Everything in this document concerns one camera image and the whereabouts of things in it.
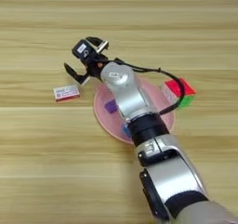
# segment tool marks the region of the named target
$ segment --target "pink plate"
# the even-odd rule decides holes
[[[150,96],[158,111],[161,111],[170,105],[162,91],[157,86],[152,85],[145,79],[139,78],[139,80],[142,89],[144,89]],[[94,113],[101,126],[113,137],[118,138],[126,143],[133,144],[132,139],[129,138],[122,130],[122,124],[124,121],[121,118],[119,112],[110,114],[104,107],[105,104],[111,100],[113,100],[113,95],[107,86],[105,84],[98,86],[94,97]],[[174,113],[170,112],[162,115],[162,119],[165,122],[167,128],[171,130],[175,120]]]

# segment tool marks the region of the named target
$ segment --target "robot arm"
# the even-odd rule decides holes
[[[73,49],[73,54],[86,65],[86,75],[79,79],[71,68],[66,66],[66,70],[80,83],[88,75],[98,77],[112,91],[143,167],[139,178],[153,215],[164,223],[238,223],[222,206],[208,201],[198,172],[175,137],[169,134],[133,70],[121,60],[120,64],[118,59],[108,62],[100,54],[108,46],[107,41],[92,37],[89,41],[98,49],[93,50],[86,40]]]

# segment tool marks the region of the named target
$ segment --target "purple object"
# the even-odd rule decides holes
[[[116,103],[115,103],[115,99],[114,100],[111,100],[109,102],[107,102],[105,105],[104,105],[106,111],[108,113],[114,113],[117,111],[117,107],[116,107]]]

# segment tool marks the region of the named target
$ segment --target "wood grain surface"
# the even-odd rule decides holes
[[[173,133],[212,200],[238,214],[238,0],[0,0],[0,223],[153,223],[133,147],[111,138],[63,62],[81,39],[110,40],[107,55],[162,67],[197,91]],[[163,83],[162,75],[148,74]]]

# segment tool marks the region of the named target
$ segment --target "black cable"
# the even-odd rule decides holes
[[[107,63],[109,63],[109,62],[113,62],[113,60],[96,60],[96,62],[103,62],[103,63],[107,62]],[[163,71],[163,70],[161,70],[161,68],[159,68],[159,69],[150,69],[150,68],[143,68],[143,67],[135,66],[135,65],[128,64],[128,63],[125,63],[125,62],[120,63],[120,62],[117,61],[117,63],[118,64],[125,64],[125,65],[131,67],[134,72],[160,72],[160,73],[170,77],[171,79],[173,79],[178,84],[179,91],[180,91],[180,96],[179,96],[178,101],[175,102],[174,104],[168,106],[167,108],[159,111],[160,115],[164,115],[166,113],[174,111],[176,108],[179,107],[180,103],[183,101],[183,99],[185,97],[185,87],[181,83],[181,81],[177,78],[177,76],[175,76],[174,74],[172,74],[170,72]]]

